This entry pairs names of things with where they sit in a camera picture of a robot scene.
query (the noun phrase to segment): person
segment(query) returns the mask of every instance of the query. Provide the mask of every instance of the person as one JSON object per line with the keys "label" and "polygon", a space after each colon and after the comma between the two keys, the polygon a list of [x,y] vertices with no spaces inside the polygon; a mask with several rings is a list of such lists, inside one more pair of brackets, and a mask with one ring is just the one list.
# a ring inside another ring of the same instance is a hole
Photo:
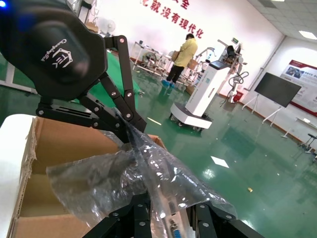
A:
{"label": "person", "polygon": [[162,81],[162,84],[165,86],[175,87],[179,76],[185,67],[187,67],[190,60],[194,57],[197,51],[197,43],[193,34],[188,34],[186,36],[186,42],[180,48],[179,55],[170,70],[170,73],[166,80]]}

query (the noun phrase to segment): black pants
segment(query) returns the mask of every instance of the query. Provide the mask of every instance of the black pants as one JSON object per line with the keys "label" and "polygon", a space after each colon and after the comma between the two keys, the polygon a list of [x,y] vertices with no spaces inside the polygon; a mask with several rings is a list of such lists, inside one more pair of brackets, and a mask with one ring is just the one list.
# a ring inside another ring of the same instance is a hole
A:
{"label": "black pants", "polygon": [[168,75],[166,80],[167,81],[172,81],[173,80],[173,83],[176,83],[178,78],[179,78],[179,76],[183,72],[183,70],[184,70],[184,67],[173,65],[173,67],[170,70],[170,73],[169,73],[169,75]]}

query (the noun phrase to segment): poster board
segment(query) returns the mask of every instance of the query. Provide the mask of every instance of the poster board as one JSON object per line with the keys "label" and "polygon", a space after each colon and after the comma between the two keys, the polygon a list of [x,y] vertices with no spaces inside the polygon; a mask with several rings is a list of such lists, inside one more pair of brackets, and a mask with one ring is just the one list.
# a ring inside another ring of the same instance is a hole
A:
{"label": "poster board", "polygon": [[317,117],[317,67],[292,60],[281,78],[302,87],[291,104]]}

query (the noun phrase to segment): ceiling light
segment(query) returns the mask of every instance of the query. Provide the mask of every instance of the ceiling light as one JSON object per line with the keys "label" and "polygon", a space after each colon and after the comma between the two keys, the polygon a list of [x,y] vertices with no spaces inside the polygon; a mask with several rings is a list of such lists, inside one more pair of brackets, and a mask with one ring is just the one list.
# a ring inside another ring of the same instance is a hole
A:
{"label": "ceiling light", "polygon": [[301,33],[302,36],[304,36],[305,38],[312,39],[312,40],[317,40],[317,37],[312,32],[299,31],[299,33]]}

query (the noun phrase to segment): ceiling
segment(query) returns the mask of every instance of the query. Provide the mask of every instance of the ceiling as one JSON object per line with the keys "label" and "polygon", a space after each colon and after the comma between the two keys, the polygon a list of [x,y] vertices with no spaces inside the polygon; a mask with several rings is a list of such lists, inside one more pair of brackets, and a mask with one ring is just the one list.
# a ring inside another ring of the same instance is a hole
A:
{"label": "ceiling", "polygon": [[317,0],[248,0],[267,20],[286,36],[317,43],[298,31],[317,36]]}

